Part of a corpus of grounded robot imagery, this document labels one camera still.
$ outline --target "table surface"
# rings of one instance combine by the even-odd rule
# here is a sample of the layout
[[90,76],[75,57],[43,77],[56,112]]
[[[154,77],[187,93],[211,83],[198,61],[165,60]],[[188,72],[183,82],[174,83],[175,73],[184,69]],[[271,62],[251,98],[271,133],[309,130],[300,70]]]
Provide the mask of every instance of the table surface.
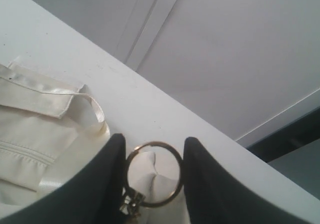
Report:
[[38,69],[52,70],[52,76],[58,71],[81,80],[128,145],[159,140],[182,153],[185,138],[197,137],[253,192],[300,218],[320,222],[320,200],[32,0],[0,0],[0,17],[0,63],[20,56]]

